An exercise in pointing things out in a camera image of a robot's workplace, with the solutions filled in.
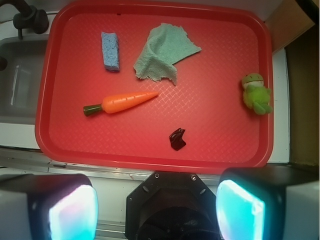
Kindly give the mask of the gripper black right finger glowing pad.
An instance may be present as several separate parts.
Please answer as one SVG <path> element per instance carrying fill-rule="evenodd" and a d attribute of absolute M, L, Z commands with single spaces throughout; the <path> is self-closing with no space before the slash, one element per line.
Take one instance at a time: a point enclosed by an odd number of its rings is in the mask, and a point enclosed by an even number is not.
<path fill-rule="evenodd" d="M 318 240 L 319 169 L 228 168 L 220 176 L 215 207 L 224 240 Z"/>

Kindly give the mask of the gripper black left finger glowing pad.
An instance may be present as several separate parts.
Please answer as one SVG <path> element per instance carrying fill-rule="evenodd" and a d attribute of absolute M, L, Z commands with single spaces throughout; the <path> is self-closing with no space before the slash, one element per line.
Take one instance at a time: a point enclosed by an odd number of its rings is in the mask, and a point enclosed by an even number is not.
<path fill-rule="evenodd" d="M 3 174 L 2 240 L 93 240 L 98 196 L 84 174 Z"/>

